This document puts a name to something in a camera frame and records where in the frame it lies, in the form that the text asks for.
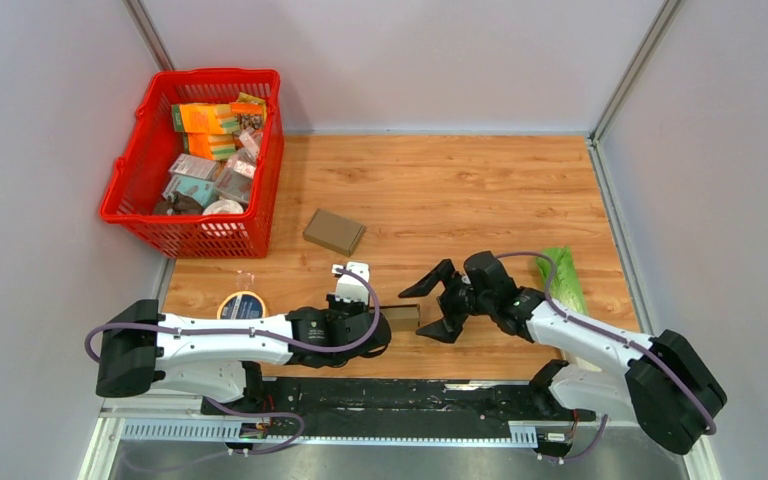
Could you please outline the cardboard box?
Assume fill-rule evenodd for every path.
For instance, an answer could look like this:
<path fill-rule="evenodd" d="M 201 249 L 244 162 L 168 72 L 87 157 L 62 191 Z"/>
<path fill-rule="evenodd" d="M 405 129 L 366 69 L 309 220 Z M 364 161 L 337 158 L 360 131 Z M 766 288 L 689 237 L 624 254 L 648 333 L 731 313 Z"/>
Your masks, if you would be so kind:
<path fill-rule="evenodd" d="M 421 308 L 419 304 L 382 306 L 377 331 L 415 332 L 420 327 Z"/>
<path fill-rule="evenodd" d="M 365 231 L 366 226 L 362 223 L 319 208 L 305 227 L 302 238 L 332 252 L 351 257 Z"/>

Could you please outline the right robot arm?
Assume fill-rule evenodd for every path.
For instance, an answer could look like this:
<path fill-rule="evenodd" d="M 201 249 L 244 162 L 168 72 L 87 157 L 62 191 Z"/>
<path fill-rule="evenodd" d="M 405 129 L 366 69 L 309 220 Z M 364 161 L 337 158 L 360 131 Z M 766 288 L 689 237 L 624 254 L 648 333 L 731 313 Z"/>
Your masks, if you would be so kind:
<path fill-rule="evenodd" d="M 402 298 L 426 297 L 437 286 L 441 318 L 417 335 L 452 344 L 467 318 L 489 317 L 502 332 L 551 346 L 588 362 L 547 363 L 533 381 L 530 404 L 539 416 L 589 410 L 635 421 L 662 448 L 684 455 L 703 436 L 717 432 L 715 417 L 727 394 L 683 335 L 627 331 L 557 302 L 550 290 L 520 286 L 502 255 L 482 251 L 468 257 L 463 271 L 442 260 Z"/>

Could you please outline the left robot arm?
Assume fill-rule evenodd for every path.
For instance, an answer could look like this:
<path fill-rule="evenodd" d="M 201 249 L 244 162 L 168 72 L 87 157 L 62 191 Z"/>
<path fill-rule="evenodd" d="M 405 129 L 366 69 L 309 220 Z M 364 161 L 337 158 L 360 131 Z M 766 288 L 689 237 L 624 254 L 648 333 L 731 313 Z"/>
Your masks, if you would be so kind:
<path fill-rule="evenodd" d="M 392 340 L 384 315 L 361 302 L 302 307 L 255 319 L 203 319 L 164 314 L 155 299 L 143 299 L 93 329 L 99 336 L 95 392 L 126 398 L 151 390 L 194 394 L 229 403 L 251 415 L 266 390 L 252 379 L 250 364 L 339 368 L 374 358 Z"/>

